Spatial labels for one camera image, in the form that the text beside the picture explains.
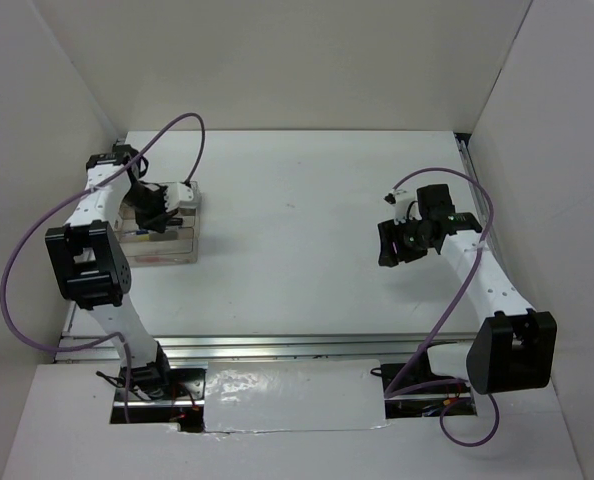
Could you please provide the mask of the yellow highlighter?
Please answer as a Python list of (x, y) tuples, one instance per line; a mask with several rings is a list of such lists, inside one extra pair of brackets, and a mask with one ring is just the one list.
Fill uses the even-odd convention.
[(149, 233), (149, 240), (153, 241), (153, 242), (175, 241), (177, 239), (178, 239), (178, 230), (177, 229), (166, 229), (164, 232), (151, 231)]

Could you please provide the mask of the red pen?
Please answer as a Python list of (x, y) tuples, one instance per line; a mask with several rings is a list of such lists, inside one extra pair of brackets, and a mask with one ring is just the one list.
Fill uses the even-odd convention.
[(135, 265), (155, 265), (168, 264), (170, 260), (160, 255), (141, 255), (132, 257), (131, 262)]

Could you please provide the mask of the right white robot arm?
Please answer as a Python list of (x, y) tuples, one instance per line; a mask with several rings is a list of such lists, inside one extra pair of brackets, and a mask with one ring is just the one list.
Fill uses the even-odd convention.
[(413, 379), (425, 392), (448, 377), (467, 381), (482, 395), (541, 389), (551, 378), (557, 324), (537, 311), (513, 286), (470, 212), (456, 210), (445, 184), (421, 187), (414, 196), (395, 191), (386, 198), (397, 216), (379, 223), (382, 267), (395, 267), (439, 254), (462, 283), (479, 330), (465, 344), (431, 343)]

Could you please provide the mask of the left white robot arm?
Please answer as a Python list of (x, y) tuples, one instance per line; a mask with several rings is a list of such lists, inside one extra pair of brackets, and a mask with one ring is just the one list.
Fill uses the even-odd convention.
[(87, 185), (94, 191), (81, 199), (64, 226), (48, 229), (45, 243), (62, 296), (114, 336), (120, 378), (130, 378), (130, 387), (149, 399), (163, 400), (171, 395), (175, 376), (130, 299), (131, 268), (114, 229), (123, 206), (134, 211), (139, 229), (157, 233), (176, 212), (167, 208), (164, 186), (141, 181), (146, 160), (121, 171), (136, 155), (133, 147), (120, 145), (91, 156)]

